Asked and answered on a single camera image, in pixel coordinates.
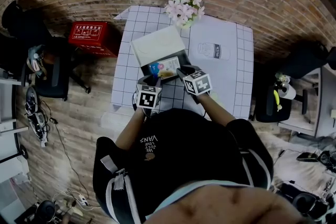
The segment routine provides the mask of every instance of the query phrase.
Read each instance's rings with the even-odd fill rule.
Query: black t-shirt
[[[127,169],[142,218],[189,182],[213,179],[249,185],[240,153],[244,148],[254,150],[272,176],[272,159],[246,120],[224,127],[192,111],[171,109],[147,119],[131,151],[113,147],[109,154],[118,167]],[[264,187],[260,166],[251,161],[249,170],[254,185]]]

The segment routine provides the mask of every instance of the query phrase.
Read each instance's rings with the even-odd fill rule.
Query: wooden floor
[[[57,126],[67,153],[89,192],[89,203],[92,206],[98,206],[92,187],[96,140],[100,136],[108,136],[115,140],[130,118],[129,116],[118,117],[111,113],[113,109],[110,100],[115,66],[116,59],[106,58],[99,59],[92,65],[78,67],[77,73],[81,74],[83,80],[92,87],[90,94],[86,94],[82,88],[70,81],[67,102],[41,98],[50,106],[52,117],[58,121]],[[24,110],[25,94],[26,88],[18,88],[16,110],[19,126],[28,125]],[[42,107],[49,113],[47,107],[43,104]],[[102,119],[106,122],[107,118],[114,119],[109,129],[102,127],[104,125]],[[52,199],[55,194],[67,188],[87,196],[77,175],[71,170],[55,126],[48,124],[49,142],[45,148],[40,147],[32,130],[20,135],[20,142],[27,148],[29,154],[28,164],[32,185],[21,184],[15,186],[15,189],[26,207],[37,200],[32,187],[40,200]],[[276,124],[255,123],[255,128],[257,131],[276,133],[283,137],[288,137],[289,134],[288,131],[282,132]],[[83,214],[82,218],[73,217],[71,220],[75,223],[86,223],[92,218],[92,223],[113,223],[100,208],[84,211]]]

